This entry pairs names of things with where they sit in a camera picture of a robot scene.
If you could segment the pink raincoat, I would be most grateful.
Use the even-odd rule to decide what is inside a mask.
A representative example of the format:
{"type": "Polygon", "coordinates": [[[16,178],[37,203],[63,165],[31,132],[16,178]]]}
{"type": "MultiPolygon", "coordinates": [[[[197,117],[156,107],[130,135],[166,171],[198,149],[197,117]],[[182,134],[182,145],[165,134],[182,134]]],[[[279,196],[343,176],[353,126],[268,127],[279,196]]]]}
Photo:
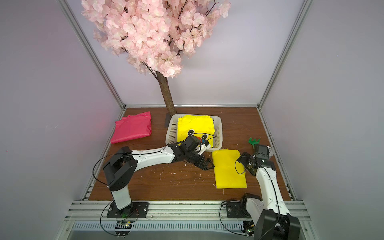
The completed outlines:
{"type": "Polygon", "coordinates": [[[150,112],[138,115],[128,115],[115,122],[115,131],[111,144],[117,144],[139,138],[149,137],[152,134],[152,115],[150,112]]]}

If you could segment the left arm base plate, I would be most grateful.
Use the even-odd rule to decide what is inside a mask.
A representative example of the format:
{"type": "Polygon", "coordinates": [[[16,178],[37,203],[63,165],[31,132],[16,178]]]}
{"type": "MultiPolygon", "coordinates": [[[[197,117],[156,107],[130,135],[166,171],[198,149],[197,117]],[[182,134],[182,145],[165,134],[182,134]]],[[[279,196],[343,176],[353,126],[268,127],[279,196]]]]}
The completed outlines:
{"type": "Polygon", "coordinates": [[[107,208],[107,218],[114,219],[126,219],[126,218],[146,218],[149,203],[148,202],[132,202],[129,206],[119,210],[115,202],[107,208]]]}

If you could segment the plain yellow raincoat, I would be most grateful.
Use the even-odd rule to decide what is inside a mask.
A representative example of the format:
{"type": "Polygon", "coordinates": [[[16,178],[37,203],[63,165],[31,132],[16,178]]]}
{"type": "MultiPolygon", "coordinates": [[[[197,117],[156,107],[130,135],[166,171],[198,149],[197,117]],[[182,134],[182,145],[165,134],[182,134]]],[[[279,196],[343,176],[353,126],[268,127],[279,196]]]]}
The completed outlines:
{"type": "Polygon", "coordinates": [[[212,153],[217,189],[247,188],[244,166],[237,161],[238,150],[218,150],[212,153]]]}

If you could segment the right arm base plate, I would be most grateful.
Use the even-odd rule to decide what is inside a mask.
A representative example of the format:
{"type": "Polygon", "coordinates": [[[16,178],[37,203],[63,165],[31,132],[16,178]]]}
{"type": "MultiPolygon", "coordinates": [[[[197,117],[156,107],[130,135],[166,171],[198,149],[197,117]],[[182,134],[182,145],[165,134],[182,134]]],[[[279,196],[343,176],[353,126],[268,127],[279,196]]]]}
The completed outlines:
{"type": "Polygon", "coordinates": [[[250,215],[240,202],[225,203],[228,219],[249,219],[250,215]]]}

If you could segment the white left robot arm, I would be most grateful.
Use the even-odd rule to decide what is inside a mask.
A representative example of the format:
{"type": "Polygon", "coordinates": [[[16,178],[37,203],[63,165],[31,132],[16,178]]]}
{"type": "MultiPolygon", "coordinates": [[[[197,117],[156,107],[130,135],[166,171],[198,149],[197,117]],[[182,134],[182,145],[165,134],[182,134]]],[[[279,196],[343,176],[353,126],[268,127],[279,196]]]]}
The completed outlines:
{"type": "Polygon", "coordinates": [[[136,151],[129,147],[121,148],[103,166],[107,186],[112,193],[115,207],[118,210],[132,208],[133,202],[128,184],[134,173],[141,169],[184,161],[204,171],[213,169],[213,162],[203,156],[203,153],[210,148],[209,140],[194,135],[158,149],[136,151]]]}

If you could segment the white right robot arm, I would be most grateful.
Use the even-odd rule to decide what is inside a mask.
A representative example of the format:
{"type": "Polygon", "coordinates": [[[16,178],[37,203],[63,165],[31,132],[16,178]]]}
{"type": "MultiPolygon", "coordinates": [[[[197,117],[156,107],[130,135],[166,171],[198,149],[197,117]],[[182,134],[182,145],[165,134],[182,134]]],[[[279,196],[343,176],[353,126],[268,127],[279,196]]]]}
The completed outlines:
{"type": "Polygon", "coordinates": [[[256,177],[261,196],[244,194],[241,199],[241,211],[251,217],[244,232],[254,240],[298,240],[301,225],[286,207],[278,186],[276,167],[271,148],[255,145],[250,155],[243,153],[237,162],[243,164],[246,171],[256,177]]]}

